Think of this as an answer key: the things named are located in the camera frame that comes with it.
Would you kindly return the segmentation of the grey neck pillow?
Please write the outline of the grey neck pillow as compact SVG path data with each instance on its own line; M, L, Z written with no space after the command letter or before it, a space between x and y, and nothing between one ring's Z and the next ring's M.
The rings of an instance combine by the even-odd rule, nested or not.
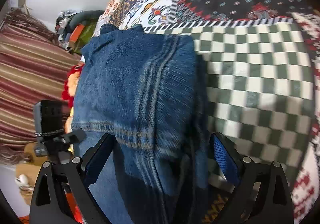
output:
M71 30L74 30L80 23L87 20L96 20L104 13L103 10L81 11L77 13L69 22Z

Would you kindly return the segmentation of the orange sleeve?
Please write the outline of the orange sleeve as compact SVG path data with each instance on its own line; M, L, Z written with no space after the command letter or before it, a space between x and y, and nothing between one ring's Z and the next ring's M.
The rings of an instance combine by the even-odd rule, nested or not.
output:
M84 223L82 214L80 212L78 205L76 204L75 198L73 196L73 193L71 192L69 184L63 183L63 188L65 190L66 199L67 199L67 202L69 204L69 207L71 209L71 212L72 212L72 215L73 215L75 221L78 223Z

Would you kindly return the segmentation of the blue denim jacket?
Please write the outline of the blue denim jacket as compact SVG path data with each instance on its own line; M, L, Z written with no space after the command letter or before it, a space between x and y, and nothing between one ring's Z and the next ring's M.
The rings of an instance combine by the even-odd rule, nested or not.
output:
M82 48L72 129L83 155L116 138L89 186L112 223L200 223L207 206L206 73L186 35L101 27Z

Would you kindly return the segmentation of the green patterned storage box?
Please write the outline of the green patterned storage box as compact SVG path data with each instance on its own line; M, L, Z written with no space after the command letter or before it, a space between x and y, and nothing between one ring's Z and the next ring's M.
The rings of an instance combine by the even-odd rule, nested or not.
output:
M75 53L81 54L81 48L90 41L91 37L93 36L96 25L97 21L93 21L85 25L84 29L80 33L80 36L75 43Z

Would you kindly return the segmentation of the orange shoe box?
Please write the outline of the orange shoe box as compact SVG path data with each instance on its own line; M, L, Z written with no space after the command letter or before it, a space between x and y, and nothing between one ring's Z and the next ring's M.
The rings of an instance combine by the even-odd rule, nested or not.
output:
M71 33L69 41L75 43L80 37L84 28L85 26L83 24L79 24L78 26L76 26L73 32Z

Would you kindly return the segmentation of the patchwork patterned bedspread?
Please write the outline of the patchwork patterned bedspread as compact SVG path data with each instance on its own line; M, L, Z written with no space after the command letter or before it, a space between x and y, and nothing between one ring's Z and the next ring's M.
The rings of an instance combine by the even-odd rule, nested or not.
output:
M111 0L98 25L189 35L207 63L208 127L277 160L295 223L319 201L319 17L306 0Z

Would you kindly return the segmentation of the striped brown curtain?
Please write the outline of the striped brown curtain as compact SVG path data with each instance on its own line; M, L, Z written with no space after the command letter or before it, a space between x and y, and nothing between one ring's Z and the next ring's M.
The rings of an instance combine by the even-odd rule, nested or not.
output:
M20 9L1 25L1 164L25 160L35 143L33 108L41 100L62 100L71 67L80 61L61 48L43 23Z

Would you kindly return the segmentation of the red plush toy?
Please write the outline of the red plush toy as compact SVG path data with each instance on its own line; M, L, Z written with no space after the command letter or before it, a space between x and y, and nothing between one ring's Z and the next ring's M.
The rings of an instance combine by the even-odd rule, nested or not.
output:
M63 100L68 102L69 108L73 107L76 87L84 64L84 62L80 61L77 65L72 66L70 71L67 73L67 79L65 80L61 97Z

